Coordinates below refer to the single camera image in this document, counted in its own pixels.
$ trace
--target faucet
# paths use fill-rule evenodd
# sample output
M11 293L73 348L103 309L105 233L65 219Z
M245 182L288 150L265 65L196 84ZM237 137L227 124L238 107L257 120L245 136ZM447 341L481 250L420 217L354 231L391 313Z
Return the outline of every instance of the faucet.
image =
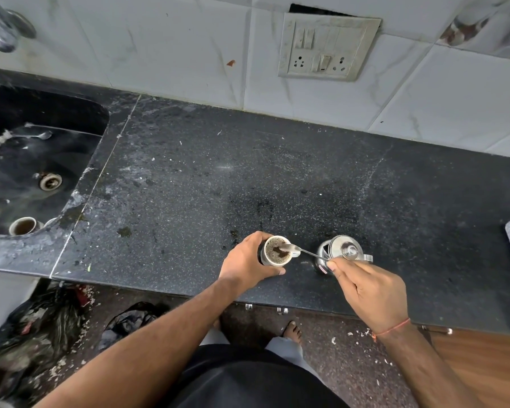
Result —
M0 5L0 51L11 53L17 48L19 37L36 38L36 29L23 15Z

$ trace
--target foot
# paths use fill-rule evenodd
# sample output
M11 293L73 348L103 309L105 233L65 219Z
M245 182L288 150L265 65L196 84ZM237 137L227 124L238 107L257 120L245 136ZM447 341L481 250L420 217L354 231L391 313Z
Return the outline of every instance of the foot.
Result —
M302 345L302 332L300 331L299 327L296 326L295 321L291 321L287 324L286 330L283 331L284 338L289 338L291 341L298 343L299 345Z

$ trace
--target coffee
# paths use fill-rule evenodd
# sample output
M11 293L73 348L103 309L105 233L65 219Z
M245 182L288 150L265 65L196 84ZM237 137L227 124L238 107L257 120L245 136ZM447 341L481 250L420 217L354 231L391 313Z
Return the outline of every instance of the coffee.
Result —
M266 244L264 251L266 257L278 265L288 262L291 259L291 253L282 252L279 250L279 247L281 245L285 245L286 243L288 242L283 238L273 237L272 240Z

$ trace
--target black plastic bag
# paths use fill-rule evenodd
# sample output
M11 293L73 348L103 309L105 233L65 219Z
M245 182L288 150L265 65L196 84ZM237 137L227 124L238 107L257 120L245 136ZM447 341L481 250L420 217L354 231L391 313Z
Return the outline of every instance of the black plastic bag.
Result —
M124 337L153 322L168 310L166 305L154 305L149 302L135 303L109 322L102 332L98 352L105 351Z
M54 366L78 340L81 313L73 287L56 286L19 305L0 327L0 368Z

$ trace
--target countertop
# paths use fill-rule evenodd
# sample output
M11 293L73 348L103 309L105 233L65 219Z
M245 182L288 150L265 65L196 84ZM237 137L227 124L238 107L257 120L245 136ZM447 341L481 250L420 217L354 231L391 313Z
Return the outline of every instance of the countertop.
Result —
M0 237L0 270L195 295L263 229L348 234L406 282L414 322L510 333L510 158L0 71L93 99L110 124L50 229ZM301 255L239 300L353 315Z

